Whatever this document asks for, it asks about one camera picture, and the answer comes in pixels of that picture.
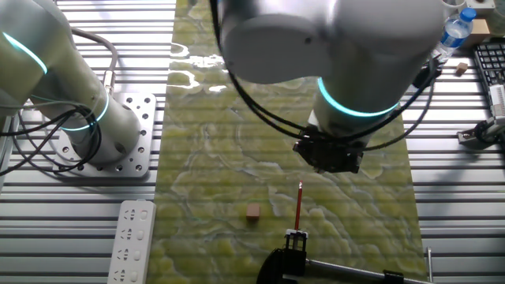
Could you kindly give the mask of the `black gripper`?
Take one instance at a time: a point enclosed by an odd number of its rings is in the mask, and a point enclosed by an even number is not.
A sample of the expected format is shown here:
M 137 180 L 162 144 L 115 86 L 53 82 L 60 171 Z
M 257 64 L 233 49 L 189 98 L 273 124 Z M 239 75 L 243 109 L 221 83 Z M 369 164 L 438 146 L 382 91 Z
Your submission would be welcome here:
M 338 142 L 333 136 L 321 133 L 314 125 L 309 125 L 299 132 L 301 138 L 294 144 L 297 152 L 317 173 L 356 174 L 364 153 L 348 144 Z

